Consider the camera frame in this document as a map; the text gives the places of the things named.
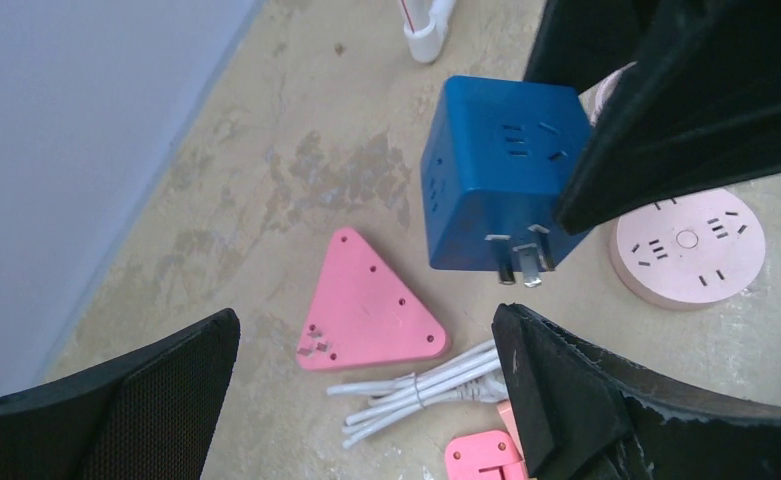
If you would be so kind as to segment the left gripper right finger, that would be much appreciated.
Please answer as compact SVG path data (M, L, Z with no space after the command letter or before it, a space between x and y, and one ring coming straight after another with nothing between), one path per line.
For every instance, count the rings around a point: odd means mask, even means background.
M520 304L492 334L536 479L781 479L781 407L705 390Z

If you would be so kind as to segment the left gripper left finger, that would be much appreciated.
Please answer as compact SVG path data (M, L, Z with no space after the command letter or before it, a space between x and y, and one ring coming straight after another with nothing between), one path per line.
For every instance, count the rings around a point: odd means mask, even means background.
M240 342L226 308L162 340L0 397L0 479L198 479Z

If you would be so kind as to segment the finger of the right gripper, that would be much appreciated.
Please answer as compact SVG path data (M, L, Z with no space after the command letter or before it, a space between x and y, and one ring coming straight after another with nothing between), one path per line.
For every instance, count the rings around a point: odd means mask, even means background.
M658 0L548 0L523 80L583 93L634 60Z
M575 234L781 173L781 1L663 1L554 210Z

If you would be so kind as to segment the blue cube socket adapter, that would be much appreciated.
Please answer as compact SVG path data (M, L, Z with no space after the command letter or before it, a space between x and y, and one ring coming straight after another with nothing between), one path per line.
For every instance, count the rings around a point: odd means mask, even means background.
M447 79L420 162L430 267L539 286L585 236L553 210L590 133L571 87Z

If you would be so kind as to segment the pink round power strip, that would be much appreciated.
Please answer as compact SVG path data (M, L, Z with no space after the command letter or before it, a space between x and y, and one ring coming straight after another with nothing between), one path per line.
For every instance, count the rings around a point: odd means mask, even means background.
M658 201L619 217L609 256L622 283L669 310L700 310L747 288L766 257L755 213L718 188Z

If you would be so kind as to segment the pink triangular power strip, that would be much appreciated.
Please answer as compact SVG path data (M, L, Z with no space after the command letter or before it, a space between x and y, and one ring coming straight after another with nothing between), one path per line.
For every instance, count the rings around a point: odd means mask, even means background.
M446 329L359 232L334 232L296 349L302 369L431 360L450 347Z

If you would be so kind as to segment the light pink small plug adapter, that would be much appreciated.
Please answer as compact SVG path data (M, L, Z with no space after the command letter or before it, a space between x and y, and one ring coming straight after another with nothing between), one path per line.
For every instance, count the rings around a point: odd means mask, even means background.
M513 413L512 404L509 400L505 400L497 405L499 416L510 435L512 442L517 449L521 458L524 458L523 447L519 438L516 419Z

